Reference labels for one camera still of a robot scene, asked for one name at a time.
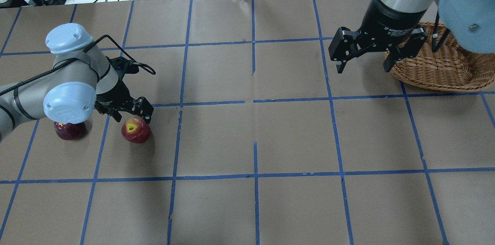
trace black device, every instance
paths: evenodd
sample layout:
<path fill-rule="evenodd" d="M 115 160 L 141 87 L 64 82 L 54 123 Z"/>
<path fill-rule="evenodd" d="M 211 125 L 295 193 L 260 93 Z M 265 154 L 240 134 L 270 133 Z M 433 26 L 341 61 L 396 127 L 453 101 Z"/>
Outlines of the black device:
<path fill-rule="evenodd" d="M 418 25 L 425 12 L 401 12 L 382 0 L 371 0 L 361 27 L 357 31 L 340 27 L 329 45 L 330 60 L 336 62 L 337 72 L 342 73 L 349 60 L 369 52 L 390 51 L 383 63 L 385 72 L 405 57 L 415 57 L 427 39 L 423 26 Z M 398 46 L 407 39 L 404 46 Z"/>

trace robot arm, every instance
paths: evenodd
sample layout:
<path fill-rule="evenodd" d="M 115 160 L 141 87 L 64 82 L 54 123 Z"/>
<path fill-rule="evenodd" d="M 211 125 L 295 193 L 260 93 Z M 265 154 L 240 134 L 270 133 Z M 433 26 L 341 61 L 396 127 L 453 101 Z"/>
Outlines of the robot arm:
<path fill-rule="evenodd" d="M 142 64 L 122 57 L 108 59 L 96 46 L 102 38 L 93 41 L 74 23 L 48 34 L 46 45 L 55 54 L 49 74 L 0 86 L 4 93 L 0 96 L 0 141 L 21 123 L 45 116 L 60 123 L 81 123 L 94 109 L 117 122 L 122 117 L 119 111 L 126 111 L 150 123 L 152 105 L 144 97 L 133 99 L 122 81 Z M 147 71 L 154 74 L 151 68 Z"/>
<path fill-rule="evenodd" d="M 328 51 L 338 73 L 354 57 L 390 51 L 383 66 L 389 72 L 405 57 L 415 57 L 427 39 L 418 25 L 433 0 L 371 0 L 357 31 L 341 27 Z M 475 53 L 495 53 L 495 0 L 435 0 L 439 15 L 459 44 Z"/>

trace blue tape grid line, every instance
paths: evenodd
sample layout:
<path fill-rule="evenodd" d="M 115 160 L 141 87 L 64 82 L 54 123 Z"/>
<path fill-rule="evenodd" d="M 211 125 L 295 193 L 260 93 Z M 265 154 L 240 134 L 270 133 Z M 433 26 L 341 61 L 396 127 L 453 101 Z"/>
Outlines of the blue tape grid line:
<path fill-rule="evenodd" d="M 486 97 L 483 93 L 481 94 L 481 99 L 483 99 L 483 104 L 485 104 L 486 111 L 488 112 L 490 121 L 492 122 L 493 128 L 495 129 L 495 120 L 493 119 L 492 110 L 490 109 L 490 106 L 488 106 L 488 101 L 486 100 Z"/>
<path fill-rule="evenodd" d="M 91 204 L 92 204 L 92 198 L 94 195 L 94 188 L 96 187 L 97 183 L 97 178 L 98 178 L 98 171 L 99 171 L 99 164 L 101 163 L 101 154 L 103 153 L 103 148 L 105 146 L 105 139 L 106 139 L 106 131 L 108 130 L 108 123 L 110 122 L 110 116 L 106 117 L 106 122 L 105 122 L 105 129 L 103 131 L 103 136 L 101 137 L 101 144 L 99 145 L 99 153 L 98 153 L 98 159 L 96 162 L 96 167 L 94 168 L 94 175 L 91 183 L 91 191 L 90 191 L 90 197 L 88 199 L 88 206 L 86 208 L 86 214 L 84 217 L 84 224 L 83 224 L 83 230 L 81 232 L 81 241 L 80 245 L 84 244 L 84 238 L 86 236 L 86 229 L 88 228 L 88 220 L 90 218 L 90 211 L 91 211 Z"/>
<path fill-rule="evenodd" d="M 259 188 L 258 188 L 258 142 L 253 145 L 254 150 L 254 223 L 256 228 L 256 245 L 259 241 Z"/>
<path fill-rule="evenodd" d="M 414 131 L 414 136 L 416 138 L 416 143 L 418 145 L 419 156 L 421 157 L 421 162 L 423 163 L 423 169 L 424 169 L 424 173 L 426 176 L 426 182 L 428 183 L 428 189 L 430 190 L 430 195 L 431 195 L 432 202 L 433 202 L 433 208 L 435 209 L 435 214 L 437 216 L 437 222 L 438 222 L 438 225 L 440 227 L 440 234 L 442 235 L 444 245 L 449 245 L 449 241 L 447 240 L 447 235 L 445 234 L 444 224 L 442 222 L 442 217 L 440 217 L 440 210 L 438 209 L 437 199 L 435 198 L 435 191 L 433 190 L 433 184 L 431 182 L 430 173 L 428 171 L 428 166 L 426 165 L 426 160 L 424 159 L 423 148 L 421 146 L 421 141 L 419 140 L 418 130 L 416 128 L 416 123 L 414 122 L 414 116 L 412 115 L 412 110 L 411 110 L 411 105 L 409 103 L 409 98 L 408 98 L 407 92 L 405 90 L 404 83 L 402 83 L 402 82 L 401 82 L 401 88 L 403 90 L 404 100 L 405 100 L 405 104 L 407 106 L 407 112 L 409 113 L 409 118 L 411 120 L 412 129 Z"/>
<path fill-rule="evenodd" d="M 256 71 L 256 50 L 254 48 L 254 45 L 256 43 L 256 34 L 255 34 L 255 29 L 256 29 L 256 26 L 254 25 L 254 0 L 251 0 L 251 32 L 252 32 L 252 36 L 251 36 L 251 41 L 252 41 L 252 54 L 253 54 L 253 72 L 251 73 L 254 74 L 254 72 Z"/>
<path fill-rule="evenodd" d="M 77 4 L 74 4 L 74 10 L 72 11 L 72 16 L 70 17 L 69 23 L 74 22 L 74 16 L 76 16 Z"/>
<path fill-rule="evenodd" d="M 29 140 L 28 148 L 26 149 L 26 155 L 24 155 L 24 160 L 22 161 L 21 169 L 19 170 L 19 175 L 17 176 L 17 180 L 14 185 L 14 190 L 12 191 L 12 196 L 10 197 L 9 206 L 7 207 L 7 211 L 5 212 L 5 217 L 3 218 L 2 227 L 0 228 L 0 240 L 2 239 L 3 231 L 5 230 L 5 226 L 7 225 L 7 219 L 9 218 L 10 210 L 12 209 L 12 204 L 14 204 L 15 194 L 17 193 L 17 189 L 19 188 L 19 183 L 22 177 L 22 173 L 24 172 L 24 167 L 26 166 L 26 162 L 28 160 L 29 152 L 31 151 L 31 145 L 34 141 L 34 136 L 36 134 L 36 130 L 38 129 L 39 120 L 36 120 L 36 124 L 34 125 L 34 129 L 32 130 L 31 138 Z"/>
<path fill-rule="evenodd" d="M 346 171 L 346 176 L 353 175 L 397 175 L 397 174 L 422 174 L 425 170 L 377 170 L 377 171 Z M 495 172 L 495 167 L 479 168 L 445 168 L 428 169 L 428 173 L 465 173 L 465 172 Z M 175 180 L 215 180 L 233 178 L 258 178 L 264 177 L 311 177 L 311 176 L 340 176 L 340 172 L 300 172 L 300 173 L 266 173 L 266 174 L 230 174 L 209 176 L 177 176 Z M 163 177 L 127 177 L 127 178 L 97 178 L 96 182 L 136 182 L 136 181 L 171 181 L 173 176 Z M 88 183 L 92 178 L 75 179 L 29 179 L 20 180 L 19 184 L 45 184 L 45 183 Z M 0 184 L 16 184 L 17 180 L 0 180 Z"/>
<path fill-rule="evenodd" d="M 321 32 L 320 16 L 318 15 L 318 7 L 316 6 L 316 0 L 313 0 L 313 6 L 314 6 L 314 13 L 316 16 L 316 23 L 318 25 L 318 36 L 320 39 L 320 49 L 321 49 L 321 57 L 323 60 L 323 70 L 325 72 L 325 83 L 327 84 L 327 92 L 328 92 L 329 103 L 330 103 L 330 113 L 332 115 L 332 125 L 333 125 L 334 136 L 335 136 L 335 146 L 336 146 L 336 151 L 337 151 L 337 159 L 339 161 L 339 172 L 340 172 L 340 176 L 341 176 L 341 187 L 342 187 L 342 196 L 343 196 L 343 204 L 344 204 L 344 211 L 345 211 L 345 220 L 347 222 L 347 229 L 348 229 L 348 234 L 349 234 L 350 245 L 354 245 L 354 238 L 352 236 L 352 226 L 351 226 L 351 222 L 350 222 L 349 204 L 348 204 L 348 200 L 347 200 L 347 189 L 345 188 L 345 172 L 343 169 L 342 155 L 341 155 L 341 151 L 340 151 L 339 133 L 338 133 L 337 124 L 335 121 L 334 102 L 333 102 L 333 98 L 332 98 L 333 97 L 332 96 L 332 90 L 330 89 L 330 84 L 329 84 L 329 79 L 328 79 L 327 60 L 325 57 L 325 48 L 323 47 L 323 37 L 322 37 L 322 32 Z"/>
<path fill-rule="evenodd" d="M 14 31 L 14 27 L 17 23 L 17 20 L 19 19 L 19 15 L 21 14 L 21 9 L 22 9 L 22 7 L 19 7 L 19 10 L 17 11 L 17 15 L 15 16 L 14 22 L 12 23 L 12 27 L 10 27 L 9 34 L 7 35 L 7 38 L 5 39 L 5 42 L 3 43 L 2 49 L 0 51 L 0 57 L 3 55 L 3 51 L 5 51 L 5 47 L 7 47 L 7 42 L 9 42 L 10 36 L 12 35 L 12 31 Z"/>
<path fill-rule="evenodd" d="M 181 99 L 180 107 L 184 106 L 184 85 L 186 84 L 187 53 L 189 50 L 189 32 L 191 30 L 191 12 L 193 11 L 193 0 L 189 2 L 189 14 L 187 18 L 186 45 L 184 46 L 184 62 L 182 63 Z"/>
<path fill-rule="evenodd" d="M 131 9 L 129 9 L 129 17 L 127 18 L 127 24 L 125 27 L 125 32 L 124 32 L 124 41 L 122 41 L 122 47 L 125 47 L 125 44 L 127 42 L 127 34 L 129 33 L 129 27 L 131 26 L 131 18 L 132 18 L 132 11 L 134 9 L 134 0 L 131 1 Z"/>
<path fill-rule="evenodd" d="M 168 210 L 167 244 L 170 245 L 172 237 L 172 215 L 174 213 L 175 185 L 177 182 L 177 164 L 179 162 L 179 146 L 181 142 L 182 111 L 179 111 L 179 122 L 177 125 L 177 139 L 175 140 L 174 171 L 172 176 L 172 189 L 170 191 L 170 208 Z"/>

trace apple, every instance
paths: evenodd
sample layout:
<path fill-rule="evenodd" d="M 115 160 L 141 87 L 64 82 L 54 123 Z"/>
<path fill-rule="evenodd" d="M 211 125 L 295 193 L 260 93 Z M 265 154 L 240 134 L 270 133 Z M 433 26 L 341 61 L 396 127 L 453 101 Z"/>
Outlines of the apple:
<path fill-rule="evenodd" d="M 140 117 L 131 117 L 124 122 L 120 130 L 122 136 L 131 143 L 144 143 L 151 134 L 150 125 Z"/>
<path fill-rule="evenodd" d="M 80 139 L 86 131 L 86 125 L 84 122 L 76 124 L 53 122 L 53 126 L 55 127 L 55 132 L 57 135 L 62 140 L 66 141 Z"/>

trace blue tape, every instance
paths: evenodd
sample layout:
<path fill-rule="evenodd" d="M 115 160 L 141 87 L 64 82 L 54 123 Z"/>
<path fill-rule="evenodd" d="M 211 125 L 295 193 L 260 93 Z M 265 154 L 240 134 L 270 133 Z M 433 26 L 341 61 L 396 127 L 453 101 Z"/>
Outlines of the blue tape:
<path fill-rule="evenodd" d="M 332 97 L 332 90 L 330 89 L 329 85 L 329 79 L 328 79 L 328 70 L 327 70 L 327 60 L 325 57 L 325 49 L 323 47 L 323 37 L 322 37 L 322 32 L 321 32 L 321 25 L 320 25 L 320 16 L 318 15 L 318 8 L 316 6 L 316 0 L 313 0 L 313 6 L 314 6 L 314 13 L 316 16 L 316 23 L 318 26 L 318 36 L 320 39 L 320 49 L 321 49 L 321 57 L 323 60 L 323 71 L 325 72 L 325 82 L 327 84 L 327 92 L 328 92 L 328 97 Z M 341 155 L 341 150 L 340 150 L 340 143 L 339 143 L 339 134 L 337 131 L 337 125 L 335 121 L 335 111 L 334 111 L 334 102 L 333 99 L 329 99 L 330 103 L 330 113 L 332 115 L 332 125 L 334 129 L 334 136 L 335 136 L 335 147 L 337 151 L 337 158 L 339 161 L 339 172 L 341 176 L 341 187 L 342 187 L 342 196 L 343 196 L 343 204 L 344 204 L 344 211 L 345 211 L 345 220 L 347 222 L 347 229 L 348 229 L 348 234 L 349 234 L 349 242 L 350 245 L 354 245 L 354 238 L 352 236 L 352 226 L 350 222 L 350 212 L 349 212 L 349 204 L 347 200 L 347 189 L 345 187 L 345 173 L 343 169 L 343 164 L 342 164 L 342 155 Z"/>
<path fill-rule="evenodd" d="M 243 101 L 243 100 L 236 100 L 236 101 L 213 101 L 213 102 L 191 102 L 191 103 L 183 103 L 183 106 L 245 104 L 245 103 L 246 103 L 246 101 Z"/>
<path fill-rule="evenodd" d="M 447 235 L 445 234 L 444 224 L 442 222 L 442 217 L 440 217 L 440 210 L 438 209 L 435 192 L 433 191 L 433 184 L 431 182 L 430 173 L 428 172 L 428 166 L 426 165 L 426 160 L 424 159 L 423 148 L 421 146 L 421 141 L 419 140 L 418 130 L 416 128 L 416 123 L 414 122 L 414 116 L 412 115 L 411 105 L 403 82 L 401 82 L 401 88 L 403 91 L 405 104 L 407 106 L 407 112 L 409 113 L 409 118 L 411 120 L 412 129 L 414 131 L 414 137 L 416 138 L 416 143 L 418 145 L 419 156 L 421 157 L 421 162 L 423 162 L 423 169 L 425 171 L 426 182 L 428 183 L 428 189 L 430 190 L 430 195 L 433 202 L 433 208 L 435 210 L 435 215 L 437 216 L 437 222 L 440 227 L 440 234 L 442 235 L 444 244 L 449 245 L 449 241 L 447 240 Z"/>
<path fill-rule="evenodd" d="M 254 72 L 256 71 L 256 50 L 254 48 L 254 44 L 256 42 L 256 36 L 255 36 L 255 24 L 254 24 L 254 0 L 251 0 L 251 32 L 252 32 L 252 36 L 251 36 L 251 39 L 252 39 L 252 56 L 253 56 L 253 72 L 251 73 L 254 74 Z"/>
<path fill-rule="evenodd" d="M 271 103 L 271 102 L 300 102 L 300 101 L 326 101 L 328 97 L 310 97 L 310 98 L 285 98 L 285 99 L 262 99 L 253 100 L 253 103 Z"/>
<path fill-rule="evenodd" d="M 355 171 L 345 172 L 345 175 L 397 175 L 397 174 L 421 174 L 424 170 L 390 170 L 390 171 Z"/>
<path fill-rule="evenodd" d="M 122 41 L 122 48 L 127 49 L 125 44 L 127 42 L 127 34 L 129 33 L 129 26 L 131 25 L 132 11 L 134 9 L 134 0 L 131 1 L 131 9 L 129 9 L 129 17 L 127 18 L 127 24 L 125 26 L 124 41 Z"/>
<path fill-rule="evenodd" d="M 253 144 L 254 150 L 254 224 L 256 228 L 256 245 L 260 244 L 259 238 L 259 187 L 258 187 L 258 142 Z"/>
<path fill-rule="evenodd" d="M 14 31 L 14 27 L 17 23 L 17 20 L 19 19 L 19 15 L 21 14 L 21 9 L 22 7 L 19 7 L 19 10 L 17 11 L 17 15 L 15 16 L 14 22 L 12 23 L 12 26 L 10 27 L 9 34 L 7 34 L 7 38 L 5 39 L 5 42 L 3 43 L 2 49 L 0 51 L 0 55 L 3 55 L 3 51 L 5 51 L 5 47 L 7 47 L 7 42 L 9 42 L 10 36 L 12 35 L 12 31 Z"/>
<path fill-rule="evenodd" d="M 186 45 L 184 46 L 184 62 L 182 63 L 182 80 L 181 80 L 181 107 L 184 105 L 184 85 L 186 83 L 186 67 L 187 67 L 187 53 L 189 49 L 189 32 L 191 30 L 191 12 L 193 11 L 193 0 L 189 2 L 189 14 L 187 18 L 187 30 L 186 30 Z"/>
<path fill-rule="evenodd" d="M 358 96 L 343 96 L 343 97 L 333 97 L 333 100 L 344 100 L 344 99 L 381 99 L 381 98 L 395 98 L 404 97 L 404 95 L 358 95 Z"/>
<path fill-rule="evenodd" d="M 486 111 L 488 112 L 488 116 L 490 117 L 490 121 L 492 122 L 493 128 L 495 129 L 495 120 L 493 119 L 492 110 L 488 105 L 488 101 L 485 98 L 485 95 L 481 93 L 481 99 L 483 99 L 483 104 L 485 104 Z"/>
<path fill-rule="evenodd" d="M 174 156 L 174 171 L 172 179 L 172 189 L 170 191 L 170 208 L 168 210 L 168 228 L 167 228 L 167 244 L 170 245 L 170 239 L 172 237 L 172 214 L 174 213 L 174 201 L 175 201 L 175 184 L 177 180 L 177 163 L 179 161 L 179 146 L 181 142 L 181 128 L 182 128 L 182 111 L 179 111 L 179 122 L 177 125 L 177 139 L 175 140 L 175 156 Z"/>
<path fill-rule="evenodd" d="M 24 172 L 24 167 L 26 167 L 26 162 L 28 160 L 29 152 L 31 151 L 34 136 L 36 135 L 36 130 L 38 129 L 38 124 L 39 120 L 36 120 L 36 124 L 34 125 L 34 129 L 32 130 L 31 138 L 29 140 L 28 148 L 26 149 L 26 155 L 24 155 L 24 160 L 22 161 L 21 169 L 19 171 L 19 175 L 17 175 L 14 190 L 12 191 L 12 196 L 10 197 L 9 206 L 7 206 L 7 211 L 5 212 L 5 217 L 3 218 L 2 227 L 0 228 L 0 240 L 2 239 L 3 231 L 5 230 L 5 226 L 7 225 L 7 219 L 9 218 L 12 204 L 14 204 L 15 195 L 17 194 L 17 189 L 19 188 L 19 183 L 21 181 L 22 173 Z"/>
<path fill-rule="evenodd" d="M 105 122 L 105 129 L 103 130 L 103 136 L 101 137 L 101 143 L 99 145 L 99 152 L 98 152 L 98 159 L 96 161 L 96 167 L 94 168 L 94 175 L 92 179 L 92 184 L 91 184 L 91 191 L 90 191 L 90 197 L 88 199 L 88 206 L 86 207 L 86 214 L 84 217 L 84 224 L 83 224 L 83 230 L 81 232 L 81 241 L 80 245 L 84 244 L 84 238 L 86 236 L 86 229 L 88 227 L 88 220 L 90 217 L 90 211 L 91 211 L 91 204 L 92 204 L 92 198 L 94 195 L 94 188 L 97 183 L 97 178 L 98 178 L 98 171 L 99 171 L 99 165 L 101 163 L 101 154 L 103 153 L 103 148 L 105 145 L 105 140 L 106 140 L 106 132 L 108 130 L 108 123 L 110 122 L 110 116 L 106 117 L 106 122 Z"/>
<path fill-rule="evenodd" d="M 74 4 L 74 10 L 72 11 L 72 16 L 70 17 L 69 23 L 74 22 L 74 16 L 76 16 L 76 9 L 77 9 L 77 4 Z"/>

